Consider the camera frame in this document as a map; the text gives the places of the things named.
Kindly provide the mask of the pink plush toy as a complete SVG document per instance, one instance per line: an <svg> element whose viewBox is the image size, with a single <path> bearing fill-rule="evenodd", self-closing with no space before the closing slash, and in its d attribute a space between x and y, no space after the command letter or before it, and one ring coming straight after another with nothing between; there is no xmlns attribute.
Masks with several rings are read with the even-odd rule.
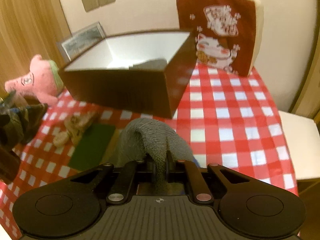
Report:
<svg viewBox="0 0 320 240"><path fill-rule="evenodd" d="M56 63L37 54L31 59L29 73L6 81L4 88L6 92L15 91L24 98L35 98L40 103L53 106L58 102L64 84Z"/></svg>

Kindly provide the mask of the red white checkered tablecloth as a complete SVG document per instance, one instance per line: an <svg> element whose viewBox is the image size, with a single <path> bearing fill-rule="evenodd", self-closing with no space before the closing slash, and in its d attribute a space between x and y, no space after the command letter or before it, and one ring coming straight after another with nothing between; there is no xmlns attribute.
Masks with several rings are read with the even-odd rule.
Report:
<svg viewBox="0 0 320 240"><path fill-rule="evenodd" d="M10 184L1 184L1 226L11 239L20 238L12 216L25 191L76 174L68 167L71 142L57 148L53 138L64 130L67 116L96 111L99 122L124 128L140 114L76 101L64 90L48 109L34 139L17 145L21 164ZM238 77L203 64L195 67L180 104L167 125L190 146L217 163L250 177L297 193L297 181L276 104L258 72Z"/></svg>

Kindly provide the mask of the red lucky cat cushion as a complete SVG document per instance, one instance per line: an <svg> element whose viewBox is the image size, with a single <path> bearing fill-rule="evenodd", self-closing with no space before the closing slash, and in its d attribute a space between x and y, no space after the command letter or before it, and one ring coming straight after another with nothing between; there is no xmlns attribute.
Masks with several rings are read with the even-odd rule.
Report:
<svg viewBox="0 0 320 240"><path fill-rule="evenodd" d="M247 77L260 50L260 0L176 0L182 29L194 29L199 63Z"/></svg>

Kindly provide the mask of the grey towel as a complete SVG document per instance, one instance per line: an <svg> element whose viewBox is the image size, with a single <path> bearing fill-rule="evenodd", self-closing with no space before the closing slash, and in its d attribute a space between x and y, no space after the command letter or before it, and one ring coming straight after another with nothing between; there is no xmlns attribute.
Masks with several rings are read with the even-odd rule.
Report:
<svg viewBox="0 0 320 240"><path fill-rule="evenodd" d="M195 161L188 143L170 126L155 119L138 118L129 122L120 133L110 162L123 167L129 161L143 160L149 155L156 164L156 179L143 192L160 196L184 194L181 183L165 180L167 151L171 152L174 161Z"/></svg>

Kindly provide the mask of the green yellow sponge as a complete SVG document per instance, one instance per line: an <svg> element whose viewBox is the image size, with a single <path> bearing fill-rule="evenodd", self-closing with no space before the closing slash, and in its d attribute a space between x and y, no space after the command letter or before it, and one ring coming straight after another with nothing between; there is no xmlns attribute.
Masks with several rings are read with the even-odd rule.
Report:
<svg viewBox="0 0 320 240"><path fill-rule="evenodd" d="M81 172L98 166L115 131L112 125L92 124L75 147L68 167Z"/></svg>

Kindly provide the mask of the double wall socket left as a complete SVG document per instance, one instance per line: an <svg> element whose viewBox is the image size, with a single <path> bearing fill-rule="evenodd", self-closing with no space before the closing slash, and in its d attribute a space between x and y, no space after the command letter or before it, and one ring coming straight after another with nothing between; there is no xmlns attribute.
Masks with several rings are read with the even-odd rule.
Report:
<svg viewBox="0 0 320 240"><path fill-rule="evenodd" d="M92 10L99 8L98 0L81 0L81 1L82 1L82 5L84 7L85 12L90 12Z"/></svg>

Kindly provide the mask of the white wooden chair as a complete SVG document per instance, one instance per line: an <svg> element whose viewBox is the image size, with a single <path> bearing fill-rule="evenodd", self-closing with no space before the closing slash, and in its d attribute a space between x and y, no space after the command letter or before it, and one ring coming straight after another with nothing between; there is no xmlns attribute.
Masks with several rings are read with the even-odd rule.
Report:
<svg viewBox="0 0 320 240"><path fill-rule="evenodd" d="M297 180L319 178L319 131L310 118L279 111Z"/></svg>

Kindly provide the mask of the striped grey blue sock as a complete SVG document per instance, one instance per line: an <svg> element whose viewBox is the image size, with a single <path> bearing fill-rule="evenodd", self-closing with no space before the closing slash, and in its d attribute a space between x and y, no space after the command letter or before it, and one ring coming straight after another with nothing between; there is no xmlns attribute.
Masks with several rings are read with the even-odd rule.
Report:
<svg viewBox="0 0 320 240"><path fill-rule="evenodd" d="M1 146L7 151L17 144L27 144L36 135L48 105L39 103L14 107L1 113Z"/></svg>

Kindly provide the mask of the clear acrylic photo frame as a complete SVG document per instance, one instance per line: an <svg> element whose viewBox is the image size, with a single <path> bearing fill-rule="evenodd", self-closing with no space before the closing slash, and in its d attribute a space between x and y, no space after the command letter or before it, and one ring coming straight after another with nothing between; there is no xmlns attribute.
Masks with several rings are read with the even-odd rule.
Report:
<svg viewBox="0 0 320 240"><path fill-rule="evenodd" d="M65 63L67 63L79 56L86 49L91 48L93 45L103 40L105 37L106 34L102 25L100 22L95 22L73 33L67 39L57 42L57 47Z"/></svg>

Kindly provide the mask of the brown cardboard box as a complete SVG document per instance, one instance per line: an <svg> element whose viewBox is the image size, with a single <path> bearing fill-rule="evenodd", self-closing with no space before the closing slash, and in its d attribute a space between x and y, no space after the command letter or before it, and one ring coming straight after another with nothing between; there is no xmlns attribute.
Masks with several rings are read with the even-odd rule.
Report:
<svg viewBox="0 0 320 240"><path fill-rule="evenodd" d="M149 30L104 38L59 76L75 100L171 119L195 65L193 30Z"/></svg>

